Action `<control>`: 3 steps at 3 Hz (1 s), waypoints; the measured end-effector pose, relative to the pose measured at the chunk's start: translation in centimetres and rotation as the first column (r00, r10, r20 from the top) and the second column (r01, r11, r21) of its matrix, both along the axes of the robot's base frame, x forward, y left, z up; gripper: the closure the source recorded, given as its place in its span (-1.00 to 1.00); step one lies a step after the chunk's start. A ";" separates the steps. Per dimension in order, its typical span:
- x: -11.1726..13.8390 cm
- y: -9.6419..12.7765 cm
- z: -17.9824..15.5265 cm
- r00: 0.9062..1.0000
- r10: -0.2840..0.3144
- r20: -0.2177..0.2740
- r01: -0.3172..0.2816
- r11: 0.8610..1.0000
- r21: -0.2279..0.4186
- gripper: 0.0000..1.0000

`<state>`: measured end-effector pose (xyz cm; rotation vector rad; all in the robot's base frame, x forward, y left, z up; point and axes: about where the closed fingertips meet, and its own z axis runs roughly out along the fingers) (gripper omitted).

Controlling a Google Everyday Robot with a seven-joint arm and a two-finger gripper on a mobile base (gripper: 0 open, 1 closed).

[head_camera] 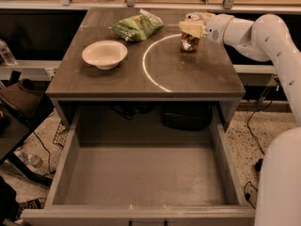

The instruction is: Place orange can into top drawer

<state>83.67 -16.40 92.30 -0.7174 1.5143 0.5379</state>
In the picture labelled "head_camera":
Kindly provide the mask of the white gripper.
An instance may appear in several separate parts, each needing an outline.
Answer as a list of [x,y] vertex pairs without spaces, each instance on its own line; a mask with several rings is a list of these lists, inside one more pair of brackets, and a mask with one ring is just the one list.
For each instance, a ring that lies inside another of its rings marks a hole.
[[179,23],[182,32],[192,35],[196,38],[201,38],[204,35],[205,25],[206,25],[206,38],[217,44],[227,44],[230,45],[225,39],[225,33],[229,22],[233,20],[232,15],[218,14],[209,12],[200,12],[199,18],[204,22],[188,22],[182,21]]

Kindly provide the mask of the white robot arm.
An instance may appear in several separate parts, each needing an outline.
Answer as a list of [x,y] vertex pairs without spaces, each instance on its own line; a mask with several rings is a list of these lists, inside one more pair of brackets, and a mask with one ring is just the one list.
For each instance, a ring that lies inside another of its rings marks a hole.
[[194,38],[205,37],[249,59],[273,64],[280,92],[271,97],[288,104],[298,126],[275,137],[255,166],[259,184],[254,226],[301,226],[301,53],[285,21],[275,14],[250,21],[194,12],[179,27]]

